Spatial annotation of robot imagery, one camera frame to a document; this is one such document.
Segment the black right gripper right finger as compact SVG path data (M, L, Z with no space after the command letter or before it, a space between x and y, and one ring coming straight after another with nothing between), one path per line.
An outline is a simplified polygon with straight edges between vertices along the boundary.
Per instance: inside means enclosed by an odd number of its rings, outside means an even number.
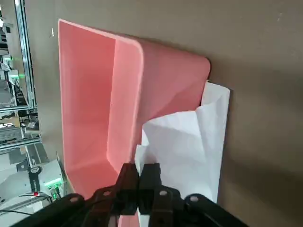
M162 185L160 164L145 164L139 178L142 227L245 227L246 224L205 196L181 198L177 189Z

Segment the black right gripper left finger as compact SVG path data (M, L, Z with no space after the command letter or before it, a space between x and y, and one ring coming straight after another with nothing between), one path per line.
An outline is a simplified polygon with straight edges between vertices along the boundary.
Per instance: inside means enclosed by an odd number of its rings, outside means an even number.
M55 201L16 227L117 227L121 215L137 210L139 175L135 164L124 163L114 185L96 190L89 199L72 193Z

